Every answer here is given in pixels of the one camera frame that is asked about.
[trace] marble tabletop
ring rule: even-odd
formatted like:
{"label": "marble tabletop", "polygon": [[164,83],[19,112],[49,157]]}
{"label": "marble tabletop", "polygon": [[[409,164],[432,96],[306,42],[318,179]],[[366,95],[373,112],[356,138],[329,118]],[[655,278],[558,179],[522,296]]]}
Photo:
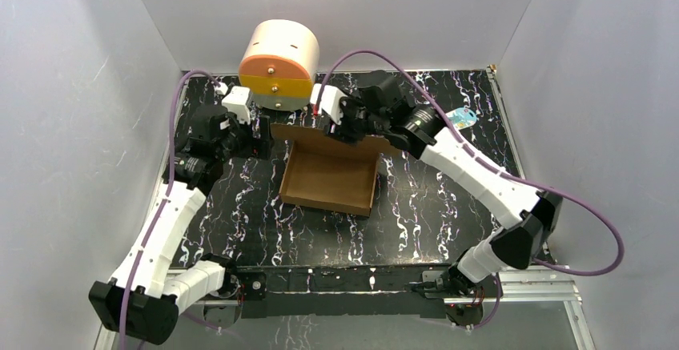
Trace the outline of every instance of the marble tabletop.
{"label": "marble tabletop", "polygon": [[[515,157],[485,70],[412,72],[446,111],[468,108],[477,121],[463,136],[508,172]],[[330,84],[350,91],[359,74],[334,74]],[[229,85],[235,76],[219,78]],[[414,90],[400,79],[404,90]],[[414,94],[416,101],[423,99]],[[197,107],[220,103],[206,78],[192,78],[177,136],[190,132]],[[274,123],[319,126],[309,109],[260,110]],[[498,224],[490,212],[450,178],[411,156],[382,156],[370,217],[284,204],[279,188],[291,143],[277,141],[271,159],[232,159],[206,204],[191,221],[174,267],[191,266],[208,252],[230,256],[241,266],[348,266],[451,263]]]}

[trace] brown box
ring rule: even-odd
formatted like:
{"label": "brown box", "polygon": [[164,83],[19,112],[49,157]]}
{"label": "brown box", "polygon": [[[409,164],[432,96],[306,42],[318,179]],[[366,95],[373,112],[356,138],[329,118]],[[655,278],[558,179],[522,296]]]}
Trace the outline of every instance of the brown box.
{"label": "brown box", "polygon": [[275,139],[293,141],[281,199],[349,214],[370,215],[380,153],[399,153],[386,139],[374,136],[349,146],[309,127],[273,124],[271,133]]}

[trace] gray floor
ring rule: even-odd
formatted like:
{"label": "gray floor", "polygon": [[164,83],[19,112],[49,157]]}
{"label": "gray floor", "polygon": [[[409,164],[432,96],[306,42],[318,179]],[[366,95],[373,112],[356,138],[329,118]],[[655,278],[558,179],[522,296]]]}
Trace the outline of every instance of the gray floor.
{"label": "gray floor", "polygon": [[[484,304],[490,310],[492,303]],[[192,311],[200,314],[201,307]],[[137,348],[130,340],[128,348]],[[447,320],[418,316],[285,316],[238,320],[218,335],[180,319],[162,346],[144,348],[205,350],[373,350],[373,349],[577,349],[562,302],[505,303],[490,324],[470,334]]]}

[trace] cardboard box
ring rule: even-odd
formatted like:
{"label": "cardboard box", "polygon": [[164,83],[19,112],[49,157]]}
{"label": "cardboard box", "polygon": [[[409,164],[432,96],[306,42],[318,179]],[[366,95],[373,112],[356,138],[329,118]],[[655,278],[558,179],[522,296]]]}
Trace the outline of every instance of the cardboard box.
{"label": "cardboard box", "polygon": [[272,124],[275,139],[293,141],[280,196],[285,203],[369,216],[380,153],[398,154],[384,138],[356,146],[328,138],[322,130]]}

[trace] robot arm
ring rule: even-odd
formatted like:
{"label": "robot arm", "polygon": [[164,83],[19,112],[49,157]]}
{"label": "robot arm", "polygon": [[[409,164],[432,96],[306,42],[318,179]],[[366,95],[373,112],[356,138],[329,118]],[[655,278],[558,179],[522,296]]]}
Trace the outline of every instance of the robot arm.
{"label": "robot arm", "polygon": [[[357,88],[357,93],[346,95],[325,86],[320,108],[331,119],[326,135],[345,143],[355,143],[365,135],[382,135],[392,146],[458,182],[502,226],[463,253],[443,279],[420,285],[424,291],[466,295],[502,268],[526,268],[556,226],[562,198],[508,181],[482,167],[474,160],[484,156],[480,151],[468,145],[474,153],[470,156],[432,107],[416,106],[400,92],[396,78],[384,71],[367,74]],[[319,89],[320,85],[314,86],[312,102]]]}
{"label": "robot arm", "polygon": [[[222,106],[202,106],[191,118],[191,134],[176,148],[175,183],[134,274],[127,335],[161,344],[172,333],[179,314],[197,300],[210,293],[227,297],[238,291],[234,263],[214,255],[205,255],[180,276],[167,282],[166,278],[188,224],[221,178],[225,162],[233,157],[269,159],[272,139],[268,118],[259,118],[261,137],[255,138],[250,103],[250,90],[235,86]],[[125,260],[106,283],[95,282],[90,289],[90,302],[109,330],[119,329],[123,290],[143,237],[166,198],[168,174],[166,171],[153,210]]]}

